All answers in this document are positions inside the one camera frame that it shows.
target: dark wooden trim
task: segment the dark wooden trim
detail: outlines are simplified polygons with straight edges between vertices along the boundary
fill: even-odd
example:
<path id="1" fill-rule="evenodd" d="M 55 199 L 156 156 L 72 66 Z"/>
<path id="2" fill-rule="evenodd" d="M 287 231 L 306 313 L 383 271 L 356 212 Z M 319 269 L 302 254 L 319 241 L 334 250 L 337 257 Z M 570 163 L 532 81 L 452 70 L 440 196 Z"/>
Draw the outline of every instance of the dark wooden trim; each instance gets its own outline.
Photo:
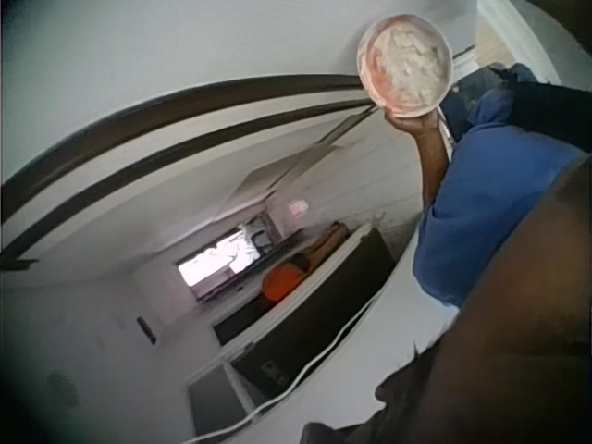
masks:
<path id="1" fill-rule="evenodd" d="M 8 179 L 2 186 L 2 223 L 68 172 L 150 131 L 251 102 L 361 88 L 357 76 L 262 77 L 191 88 L 119 111 L 67 137 Z"/>
<path id="2" fill-rule="evenodd" d="M 132 182 L 154 173 L 156 170 L 174 164 L 191 155 L 198 154 L 222 143 L 234 141 L 256 132 L 269 130 L 274 127 L 305 120 L 307 118 L 323 116 L 347 109 L 369 106 L 373 102 L 370 99 L 349 100 L 334 104 L 309 106 L 273 116 L 261 117 L 239 125 L 220 129 L 204 134 L 189 141 L 171 146 L 163 151 L 144 157 L 142 160 L 120 169 L 84 191 L 75 194 L 70 199 L 60 204 L 57 208 L 37 221 L 20 236 L 14 239 L 0 253 L 0 264 L 19 259 L 43 237 L 75 216 L 85 208 L 104 199 L 109 194 L 131 184 Z"/>

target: white cable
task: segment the white cable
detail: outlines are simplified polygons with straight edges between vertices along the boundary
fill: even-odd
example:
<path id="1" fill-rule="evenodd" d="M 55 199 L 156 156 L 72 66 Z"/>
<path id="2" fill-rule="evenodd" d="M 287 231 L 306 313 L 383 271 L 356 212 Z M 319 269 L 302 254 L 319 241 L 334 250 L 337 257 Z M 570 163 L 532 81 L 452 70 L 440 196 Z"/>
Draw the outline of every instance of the white cable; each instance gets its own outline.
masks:
<path id="1" fill-rule="evenodd" d="M 201 435 L 199 437 L 189 439 L 187 441 L 183 441 L 181 444 L 193 444 L 194 442 L 203 441 L 204 439 L 219 437 L 220 435 L 226 435 L 227 433 L 234 432 L 238 428 L 241 428 L 242 426 L 244 426 L 245 424 L 250 422 L 263 409 L 266 409 L 267 407 L 282 401 L 284 398 L 286 398 L 288 395 L 290 395 L 292 393 L 292 391 L 294 389 L 296 389 L 296 386 L 298 386 L 298 383 L 302 380 L 302 378 L 304 377 L 306 372 L 308 372 L 308 370 L 310 370 L 310 368 L 313 365 L 315 365 L 321 359 L 323 359 L 325 356 L 327 356 L 337 346 L 337 344 L 339 343 L 339 340 L 341 339 L 341 336 L 343 335 L 345 330 L 347 330 L 351 324 L 353 324 L 360 316 L 362 316 L 364 314 L 364 312 L 368 309 L 368 307 L 372 304 L 372 302 L 374 302 L 375 298 L 376 298 L 376 295 L 374 295 L 364 305 L 364 307 L 362 307 L 362 309 L 358 313 L 356 313 L 353 316 L 353 318 L 350 319 L 345 326 L 343 326 L 343 328 L 337 334 L 335 339 L 333 339 L 333 342 L 331 342 L 326 349 L 321 351 L 310 363 L 308 363 L 307 365 L 304 366 L 302 371 L 298 374 L 298 376 L 296 376 L 296 379 L 294 379 L 294 382 L 292 382 L 291 385 L 288 387 L 288 389 L 286 391 L 284 391 L 281 395 L 279 395 L 277 398 L 274 398 L 273 400 L 266 402 L 265 404 L 260 405 L 259 407 L 257 407 L 257 409 L 255 409 L 253 412 L 251 412 L 251 414 L 249 414 L 247 417 L 245 417 L 243 420 L 239 421 L 235 425 L 232 425 L 228 428 L 223 428 L 221 430 L 217 430 L 216 432 L 210 432 L 205 435 Z"/>

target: hand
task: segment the hand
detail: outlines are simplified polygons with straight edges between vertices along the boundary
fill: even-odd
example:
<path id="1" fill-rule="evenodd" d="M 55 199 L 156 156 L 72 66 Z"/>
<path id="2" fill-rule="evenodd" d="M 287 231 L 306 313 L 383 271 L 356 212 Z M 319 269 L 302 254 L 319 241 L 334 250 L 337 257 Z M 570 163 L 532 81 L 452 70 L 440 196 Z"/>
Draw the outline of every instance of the hand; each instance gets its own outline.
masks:
<path id="1" fill-rule="evenodd" d="M 397 130 L 411 134 L 415 138 L 426 132 L 439 130 L 440 117 L 437 109 L 426 114 L 425 116 L 413 118 L 394 117 L 387 110 L 385 112 L 385 119 Z"/>

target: blue shirt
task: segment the blue shirt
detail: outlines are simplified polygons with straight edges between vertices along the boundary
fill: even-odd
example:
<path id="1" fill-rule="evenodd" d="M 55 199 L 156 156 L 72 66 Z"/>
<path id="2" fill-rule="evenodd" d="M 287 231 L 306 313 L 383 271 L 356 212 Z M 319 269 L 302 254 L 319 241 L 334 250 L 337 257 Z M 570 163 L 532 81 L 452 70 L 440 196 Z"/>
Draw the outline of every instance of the blue shirt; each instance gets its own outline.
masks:
<path id="1" fill-rule="evenodd" d="M 426 293 L 461 306 L 501 244 L 582 152 L 505 123 L 512 97 L 496 90 L 475 111 L 438 196 L 425 211 L 413 273 Z"/>

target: plastic container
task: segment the plastic container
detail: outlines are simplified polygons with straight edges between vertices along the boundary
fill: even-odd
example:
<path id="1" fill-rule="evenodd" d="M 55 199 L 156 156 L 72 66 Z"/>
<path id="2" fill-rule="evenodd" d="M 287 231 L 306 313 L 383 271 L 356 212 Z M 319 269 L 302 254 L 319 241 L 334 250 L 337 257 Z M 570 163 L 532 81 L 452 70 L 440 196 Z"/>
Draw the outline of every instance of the plastic container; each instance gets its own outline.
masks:
<path id="1" fill-rule="evenodd" d="M 379 87 L 376 87 L 377 83 L 381 83 L 376 80 L 379 79 L 380 76 L 384 76 L 383 73 L 372 68 L 377 65 L 376 59 L 378 54 L 376 51 L 373 51 L 376 38 L 380 33 L 386 31 L 395 23 L 402 22 L 411 23 L 415 27 L 420 28 L 434 37 L 434 41 L 438 45 L 438 51 L 446 61 L 446 76 L 445 79 L 442 80 L 442 92 L 433 104 L 419 106 L 404 105 L 398 100 L 396 90 L 386 88 L 380 89 Z M 444 37 L 444 34 L 425 18 L 413 14 L 393 16 L 375 23 L 364 34 L 364 37 L 358 46 L 358 73 L 360 74 L 362 85 L 365 87 L 368 95 L 370 95 L 370 98 L 378 106 L 388 109 L 395 117 L 419 117 L 436 109 L 444 97 L 446 97 L 446 94 L 452 85 L 452 50 L 450 49 L 450 45 L 446 40 L 446 37 Z"/>

